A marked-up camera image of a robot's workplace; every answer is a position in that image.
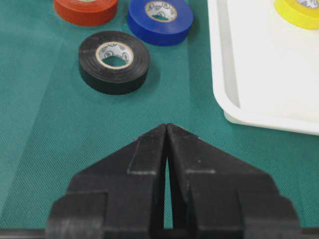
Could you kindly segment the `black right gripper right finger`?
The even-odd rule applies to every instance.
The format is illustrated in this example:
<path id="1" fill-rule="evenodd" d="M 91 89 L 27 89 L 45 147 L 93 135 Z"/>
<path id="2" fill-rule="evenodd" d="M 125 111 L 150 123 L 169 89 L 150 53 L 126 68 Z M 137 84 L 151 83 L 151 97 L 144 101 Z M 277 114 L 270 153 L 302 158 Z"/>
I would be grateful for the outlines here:
<path id="1" fill-rule="evenodd" d="M 173 225 L 194 239 L 299 239 L 293 203 L 266 172 L 169 123 Z"/>

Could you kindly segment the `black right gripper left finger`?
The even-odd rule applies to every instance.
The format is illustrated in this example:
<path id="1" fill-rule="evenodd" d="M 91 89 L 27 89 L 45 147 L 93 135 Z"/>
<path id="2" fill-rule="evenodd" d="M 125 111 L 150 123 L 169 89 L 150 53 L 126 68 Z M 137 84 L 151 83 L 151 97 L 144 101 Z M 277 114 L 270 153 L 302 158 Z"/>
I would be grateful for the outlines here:
<path id="1" fill-rule="evenodd" d="M 149 239 L 163 226 L 166 125 L 75 174 L 54 202 L 48 239 Z"/>

